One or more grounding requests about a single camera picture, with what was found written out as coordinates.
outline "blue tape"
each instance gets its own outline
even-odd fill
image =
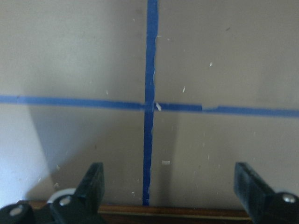
[[[146,62],[145,62],[145,106],[144,140],[143,140],[143,189],[142,204],[150,204],[150,168],[154,125],[155,100],[155,53],[158,33],[158,4],[157,0],[148,0],[147,32],[146,32]]]
[[[168,104],[168,103],[159,103],[159,105],[161,106],[162,111],[299,118],[299,110],[291,110],[291,109],[269,109],[269,108],[254,108],[254,107],[239,107],[239,106],[218,106],[215,108],[204,108],[202,105]]]
[[[110,109],[145,110],[145,105],[140,103],[96,100],[96,99],[0,95],[0,103],[21,104],[21,105],[22,104],[23,105],[55,105],[55,106],[101,107],[101,108],[110,108]]]

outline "small white speck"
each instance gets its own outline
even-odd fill
[[[162,160],[162,165],[170,165],[170,161],[164,161],[164,160]]]
[[[157,107],[157,109],[158,109],[159,111],[161,111],[161,110],[162,110],[162,107],[160,106],[160,104],[159,104],[159,103],[156,103],[156,107]]]
[[[58,188],[59,188],[59,183],[55,183],[55,184],[54,184],[54,188],[55,188],[55,189],[58,189]]]

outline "vertical blue tape strip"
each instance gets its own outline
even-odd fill
[[[155,53],[158,33],[157,0],[148,0],[147,32],[146,32],[146,63],[145,63],[145,113],[144,113],[144,143],[143,143],[143,189],[142,204],[150,204],[150,167],[154,125],[155,100]]]

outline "screw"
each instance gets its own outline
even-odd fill
[[[23,205],[18,205],[17,207],[11,209],[11,211],[9,212],[10,216],[17,216],[19,214],[21,214],[23,211]]]
[[[290,194],[284,194],[284,195],[282,195],[282,198],[287,203],[295,203],[295,201],[296,201],[296,198]]]
[[[65,205],[68,205],[70,202],[71,202],[71,196],[68,195],[68,196],[64,197],[63,199],[61,199],[59,204],[61,206],[65,206]]]

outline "metal bolt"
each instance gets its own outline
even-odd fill
[[[282,195],[282,198],[287,203],[295,203],[296,202],[296,198],[290,194],[284,194],[284,195]]]
[[[71,196],[66,196],[66,197],[64,197],[63,199],[61,199],[60,201],[59,201],[59,204],[61,205],[61,206],[66,206],[66,205],[68,205],[69,203],[71,202]]]
[[[18,205],[17,207],[11,209],[11,211],[9,212],[10,216],[17,216],[19,214],[21,214],[23,211],[23,205]]]

